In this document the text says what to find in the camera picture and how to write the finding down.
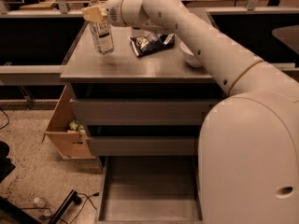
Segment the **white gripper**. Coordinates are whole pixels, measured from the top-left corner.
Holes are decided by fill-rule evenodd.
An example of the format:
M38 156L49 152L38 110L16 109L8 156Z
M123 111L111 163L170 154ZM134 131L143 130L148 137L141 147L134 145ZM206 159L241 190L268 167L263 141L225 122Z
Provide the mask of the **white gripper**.
M121 12L122 3L123 0L107 0L105 2L105 9L100 6L85 7L81 10L83 18L85 21L100 23L107 16L111 25L116 27L125 27L126 23Z

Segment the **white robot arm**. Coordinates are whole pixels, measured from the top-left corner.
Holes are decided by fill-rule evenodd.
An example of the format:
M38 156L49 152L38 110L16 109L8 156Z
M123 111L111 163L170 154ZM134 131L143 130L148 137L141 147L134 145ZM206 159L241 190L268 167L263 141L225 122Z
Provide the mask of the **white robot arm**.
M108 0L87 21L176 34L227 94L199 136L204 224L299 224L299 83L180 0Z

